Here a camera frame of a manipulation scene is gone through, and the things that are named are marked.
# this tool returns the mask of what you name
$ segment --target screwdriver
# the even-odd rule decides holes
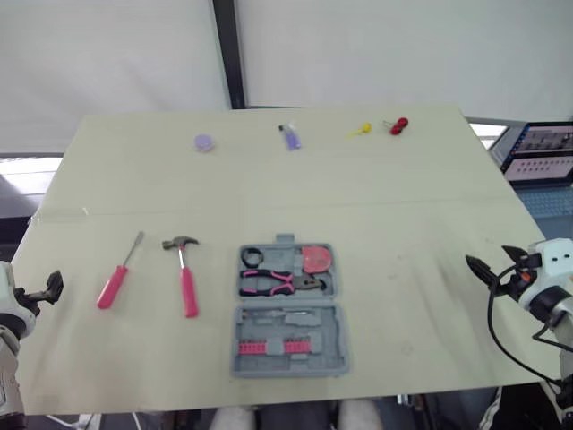
[[[99,309],[108,309],[113,303],[115,296],[117,295],[117,291],[122,286],[122,282],[124,282],[125,273],[127,273],[127,267],[125,266],[129,261],[130,257],[133,254],[133,250],[137,245],[141,243],[143,239],[143,232],[140,231],[133,242],[132,249],[129,250],[127,257],[125,257],[125,261],[121,266],[117,266],[115,268],[114,274],[107,280],[104,289],[101,290],[101,294],[98,297],[98,308]]]

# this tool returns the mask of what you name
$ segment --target gray toolbox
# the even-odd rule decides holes
[[[238,260],[236,293],[243,304],[235,311],[232,373],[346,373],[348,342],[344,314],[333,301],[338,280],[330,245],[277,235],[275,244],[241,246]]]

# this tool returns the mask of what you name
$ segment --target person's leg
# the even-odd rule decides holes
[[[229,406],[217,409],[209,430],[255,430],[254,413],[251,408]]]
[[[342,400],[338,430],[383,430],[374,402],[368,399]]]

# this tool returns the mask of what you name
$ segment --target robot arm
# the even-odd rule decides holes
[[[538,335],[534,339],[561,349],[557,402],[563,411],[563,428],[573,429],[573,296],[567,291],[569,280],[573,280],[573,240],[538,242],[527,252],[514,246],[503,249],[515,263],[510,268],[514,273],[506,284],[500,284],[500,276],[491,272],[483,261],[468,255],[467,264],[497,296],[509,295],[553,331],[558,342],[540,339]]]
[[[47,280],[47,289],[40,293],[26,294],[23,288],[16,288],[12,266],[0,262],[0,428],[23,429],[24,407],[19,385],[16,382],[20,339],[34,330],[39,315],[38,302],[55,303],[64,283],[59,271]]]

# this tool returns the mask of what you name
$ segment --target hammer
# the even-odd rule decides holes
[[[179,248],[179,263],[181,264],[181,290],[185,306],[185,317],[193,318],[199,314],[197,300],[195,300],[195,286],[191,270],[185,265],[184,251],[187,244],[199,244],[199,241],[187,236],[177,236],[173,240],[165,240],[161,243],[163,249]]]

